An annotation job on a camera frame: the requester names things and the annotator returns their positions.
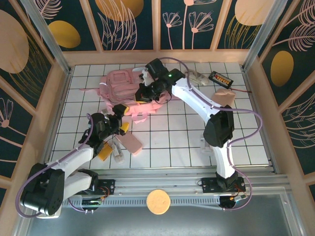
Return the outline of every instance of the beige circle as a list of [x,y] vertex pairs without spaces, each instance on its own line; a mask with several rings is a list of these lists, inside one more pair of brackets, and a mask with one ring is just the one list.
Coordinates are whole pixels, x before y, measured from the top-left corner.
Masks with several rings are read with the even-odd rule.
[[79,32],[66,21],[53,21],[48,25],[58,45],[65,48],[75,48],[81,43]]
[[171,199],[168,194],[161,189],[152,191],[147,197],[148,209],[155,215],[166,213],[170,205]]
[[271,81],[275,86],[281,87],[290,79],[293,72],[294,60],[287,51],[278,52],[271,63]]
[[[114,21],[122,21],[121,17],[117,14],[117,10],[119,11],[120,15],[123,14],[123,7],[122,4],[125,6],[126,10],[127,8],[130,9],[130,11],[133,14],[133,17],[136,18],[140,13],[142,12],[144,2],[143,0],[95,0],[98,8],[100,11],[109,19],[112,19]],[[113,7],[112,3],[114,2],[117,6],[117,8]]]
[[236,20],[245,26],[258,26],[264,23],[275,0],[237,0]]
[[0,68],[11,74],[21,72],[29,59],[29,42],[20,23],[0,10]]

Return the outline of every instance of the round cracker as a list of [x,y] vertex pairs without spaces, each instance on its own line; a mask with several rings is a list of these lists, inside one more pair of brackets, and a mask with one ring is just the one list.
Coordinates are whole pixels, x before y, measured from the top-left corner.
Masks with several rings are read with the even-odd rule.
[[170,205],[171,199],[169,198],[168,194],[161,189],[152,191],[147,197],[148,209],[153,214],[161,215],[166,213]]

